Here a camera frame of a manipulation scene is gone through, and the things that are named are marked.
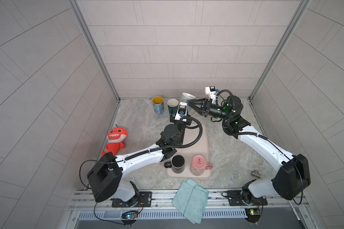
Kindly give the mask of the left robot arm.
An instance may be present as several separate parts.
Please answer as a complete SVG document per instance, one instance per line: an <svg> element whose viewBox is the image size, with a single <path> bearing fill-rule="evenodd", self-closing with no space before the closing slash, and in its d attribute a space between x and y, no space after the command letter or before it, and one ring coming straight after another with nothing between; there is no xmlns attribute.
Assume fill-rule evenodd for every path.
<svg viewBox="0 0 344 229"><path fill-rule="evenodd" d="M183 145L186 129L199 129L199 133L192 142ZM87 174L90 189L96 203L108 199L119 199L128 207L136 204L140 192L130 181L125 182L122 177L141 169L147 165L163 162L177 152L177 149L189 148L196 144L203 134L203 127L199 120L191 116L183 116L180 120L167 125L161 132L161 138L152 146L129 155L115 156L104 154Z"/></svg>

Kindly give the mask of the aluminium mounting rail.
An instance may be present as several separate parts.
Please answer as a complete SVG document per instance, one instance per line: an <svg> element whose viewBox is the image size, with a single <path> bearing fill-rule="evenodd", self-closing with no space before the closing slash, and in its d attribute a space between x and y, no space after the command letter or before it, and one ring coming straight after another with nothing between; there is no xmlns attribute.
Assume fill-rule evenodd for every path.
<svg viewBox="0 0 344 229"><path fill-rule="evenodd" d="M185 210L187 205L193 202L195 206L205 202L206 209L218 208L249 208L244 204L240 196L239 189L203 189L188 188L187 191L180 192L177 189L150 190L151 196L145 197L142 203L136 203L135 206L125 207L118 200L107 199L96 203L91 191L77 191L71 200L67 210L92 210L94 207L98 210ZM294 200L285 200L274 195L265 196L262 200L255 200L252 207L275 208L275 207L305 207L307 201L305 197L298 196Z"/></svg>

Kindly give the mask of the grey mug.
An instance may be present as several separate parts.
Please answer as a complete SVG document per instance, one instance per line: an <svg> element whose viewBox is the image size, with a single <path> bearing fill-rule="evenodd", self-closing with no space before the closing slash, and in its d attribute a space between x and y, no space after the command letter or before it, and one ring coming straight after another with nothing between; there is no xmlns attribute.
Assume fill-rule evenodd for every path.
<svg viewBox="0 0 344 229"><path fill-rule="evenodd" d="M188 101L193 99L196 99L194 95L183 92L179 101L180 103L183 103L184 105L188 106Z"/></svg>

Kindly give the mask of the left circuit board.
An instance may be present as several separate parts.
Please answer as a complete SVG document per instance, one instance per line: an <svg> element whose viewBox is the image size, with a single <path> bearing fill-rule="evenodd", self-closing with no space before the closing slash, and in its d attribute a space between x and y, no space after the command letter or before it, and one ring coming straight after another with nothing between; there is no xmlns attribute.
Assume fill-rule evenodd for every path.
<svg viewBox="0 0 344 229"><path fill-rule="evenodd" d="M124 212L121 216L121 222L124 226L130 225L132 226L133 223L136 222L138 217L138 212L137 211L127 211Z"/></svg>

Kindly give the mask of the dark green mug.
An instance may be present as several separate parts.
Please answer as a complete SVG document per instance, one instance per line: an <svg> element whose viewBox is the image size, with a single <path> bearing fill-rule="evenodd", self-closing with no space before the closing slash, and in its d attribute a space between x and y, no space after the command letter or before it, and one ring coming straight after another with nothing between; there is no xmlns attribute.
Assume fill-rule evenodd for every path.
<svg viewBox="0 0 344 229"><path fill-rule="evenodd" d="M167 106L169 114L176 115L179 106L179 101L177 99L169 99L167 101Z"/></svg>

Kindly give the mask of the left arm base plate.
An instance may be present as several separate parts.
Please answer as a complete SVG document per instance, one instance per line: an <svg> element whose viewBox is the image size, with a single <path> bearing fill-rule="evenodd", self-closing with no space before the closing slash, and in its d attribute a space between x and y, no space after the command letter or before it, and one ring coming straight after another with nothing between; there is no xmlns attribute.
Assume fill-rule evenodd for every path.
<svg viewBox="0 0 344 229"><path fill-rule="evenodd" d="M113 199L112 207L113 208L136 208L141 205L144 207L150 207L152 201L152 192L142 191L137 192L130 200L123 201L121 199Z"/></svg>

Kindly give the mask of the red monster plush toy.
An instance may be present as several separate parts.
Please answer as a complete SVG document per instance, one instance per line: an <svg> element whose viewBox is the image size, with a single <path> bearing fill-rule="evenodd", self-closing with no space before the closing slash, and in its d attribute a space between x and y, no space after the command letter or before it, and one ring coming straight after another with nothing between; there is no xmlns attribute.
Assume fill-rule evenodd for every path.
<svg viewBox="0 0 344 229"><path fill-rule="evenodd" d="M120 149L124 149L124 140L126 139L128 133L127 130L122 127L116 127L110 130L107 134L107 144L105 149L101 151L101 156L107 153L116 155Z"/></svg>

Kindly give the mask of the light blue butterfly mug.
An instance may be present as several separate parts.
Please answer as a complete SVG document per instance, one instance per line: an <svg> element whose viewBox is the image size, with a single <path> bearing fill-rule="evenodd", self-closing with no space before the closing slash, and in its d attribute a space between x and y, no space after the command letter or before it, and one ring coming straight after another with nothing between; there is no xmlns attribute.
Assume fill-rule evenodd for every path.
<svg viewBox="0 0 344 229"><path fill-rule="evenodd" d="M164 112L163 98L156 96L152 99L153 109L158 115L162 115Z"/></svg>

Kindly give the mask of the beige tray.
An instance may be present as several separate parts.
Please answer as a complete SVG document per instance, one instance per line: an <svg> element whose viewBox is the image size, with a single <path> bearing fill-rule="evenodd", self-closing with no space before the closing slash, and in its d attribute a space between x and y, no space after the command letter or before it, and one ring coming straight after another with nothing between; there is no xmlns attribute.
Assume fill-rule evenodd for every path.
<svg viewBox="0 0 344 229"><path fill-rule="evenodd" d="M195 176L190 171L191 160L195 155L202 155L205 157L207 162L210 162L210 155L209 155L209 145L208 145L208 137L207 137L207 130L206 126L202 124L203 132L202 136L199 141L189 148L181 148L177 149L175 155L182 155L185 159L184 170L182 173L175 173L172 169L166 169L166 174L168 177L171 178L209 178L211 177L211 170L206 169L202 175Z"/></svg>

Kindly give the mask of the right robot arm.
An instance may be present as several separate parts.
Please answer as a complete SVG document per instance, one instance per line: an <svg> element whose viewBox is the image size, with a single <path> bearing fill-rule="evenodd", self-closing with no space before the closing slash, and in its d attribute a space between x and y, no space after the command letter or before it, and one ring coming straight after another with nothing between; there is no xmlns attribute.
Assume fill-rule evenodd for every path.
<svg viewBox="0 0 344 229"><path fill-rule="evenodd" d="M188 106L199 115L211 116L221 122L225 134L246 143L259 153L277 172L272 179L252 180L242 187L241 198L246 205L264 196L279 195L293 200L310 185L308 159L302 154L294 155L263 136L250 122L241 116L241 99L229 90L218 91L210 86L205 89L208 98L192 99Z"/></svg>

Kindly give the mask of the black mug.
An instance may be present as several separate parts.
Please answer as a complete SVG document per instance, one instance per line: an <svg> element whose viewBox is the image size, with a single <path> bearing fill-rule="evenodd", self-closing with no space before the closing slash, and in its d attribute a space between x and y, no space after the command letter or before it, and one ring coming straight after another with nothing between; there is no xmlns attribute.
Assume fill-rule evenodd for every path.
<svg viewBox="0 0 344 229"><path fill-rule="evenodd" d="M165 162L164 167L171 169L176 174L181 174L185 167L185 158L182 155L174 155L169 162Z"/></svg>

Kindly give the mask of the right circuit board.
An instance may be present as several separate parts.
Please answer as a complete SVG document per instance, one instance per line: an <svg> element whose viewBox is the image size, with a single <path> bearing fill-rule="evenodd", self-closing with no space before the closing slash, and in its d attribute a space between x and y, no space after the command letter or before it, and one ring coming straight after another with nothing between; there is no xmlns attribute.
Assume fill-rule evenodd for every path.
<svg viewBox="0 0 344 229"><path fill-rule="evenodd" d="M259 209L245 209L245 220L250 223L258 223L261 219L261 211Z"/></svg>

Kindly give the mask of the pink glass mug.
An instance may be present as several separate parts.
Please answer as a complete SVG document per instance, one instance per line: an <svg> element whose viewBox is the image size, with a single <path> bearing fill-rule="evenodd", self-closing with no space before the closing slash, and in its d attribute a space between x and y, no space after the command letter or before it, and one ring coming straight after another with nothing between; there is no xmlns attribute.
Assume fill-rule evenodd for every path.
<svg viewBox="0 0 344 229"><path fill-rule="evenodd" d="M190 172L194 176L201 176L205 170L210 170L213 168L213 165L207 162L206 158L203 155L195 155L191 159Z"/></svg>

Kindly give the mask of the small metal fitting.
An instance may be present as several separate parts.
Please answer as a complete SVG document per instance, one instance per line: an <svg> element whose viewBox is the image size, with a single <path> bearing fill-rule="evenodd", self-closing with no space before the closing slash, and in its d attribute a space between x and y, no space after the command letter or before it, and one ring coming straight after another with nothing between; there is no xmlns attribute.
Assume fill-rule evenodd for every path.
<svg viewBox="0 0 344 229"><path fill-rule="evenodd" d="M256 177L256 178L261 178L262 177L262 175L256 169L251 171L251 175Z"/></svg>

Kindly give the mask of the teal cloth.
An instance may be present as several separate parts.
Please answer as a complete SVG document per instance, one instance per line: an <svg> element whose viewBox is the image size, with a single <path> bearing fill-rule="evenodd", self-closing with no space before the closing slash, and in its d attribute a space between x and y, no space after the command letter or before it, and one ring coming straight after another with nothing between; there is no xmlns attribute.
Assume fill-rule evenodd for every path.
<svg viewBox="0 0 344 229"><path fill-rule="evenodd" d="M179 187L172 205L193 224L200 224L208 201L208 190L187 179Z"/></svg>

